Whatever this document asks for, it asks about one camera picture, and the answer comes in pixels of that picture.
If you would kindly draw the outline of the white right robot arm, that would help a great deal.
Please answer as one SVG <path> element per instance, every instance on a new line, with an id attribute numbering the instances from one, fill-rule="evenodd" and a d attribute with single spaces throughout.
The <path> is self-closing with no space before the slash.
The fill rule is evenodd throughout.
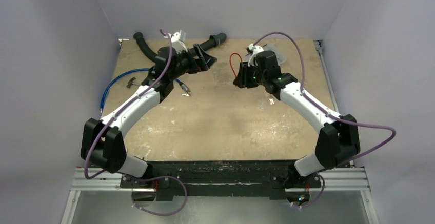
<path id="1" fill-rule="evenodd" d="M 324 169 L 332 169 L 360 152 L 356 119 L 340 115 L 318 102 L 301 88 L 290 73 L 283 73 L 274 52 L 257 53 L 253 62 L 241 62 L 234 85 L 239 88 L 263 86 L 267 93 L 287 104 L 302 116 L 318 134 L 315 150 L 289 167 L 288 180 L 296 187 L 308 176 Z"/>

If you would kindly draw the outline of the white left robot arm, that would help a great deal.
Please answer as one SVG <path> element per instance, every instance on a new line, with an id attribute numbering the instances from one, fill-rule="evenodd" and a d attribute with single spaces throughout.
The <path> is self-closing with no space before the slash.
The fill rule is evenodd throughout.
<path id="1" fill-rule="evenodd" d="M 170 45 L 155 58 L 155 64 L 134 94 L 108 115 L 85 122 L 81 158 L 85 160 L 84 176 L 93 179 L 104 172 L 133 176 L 141 188 L 148 187 L 153 174 L 148 163 L 130 156 L 124 137 L 152 108 L 160 104 L 173 90 L 176 79 L 184 74 L 205 72 L 217 61 L 207 53 L 217 43 L 206 41 L 177 52 Z"/>

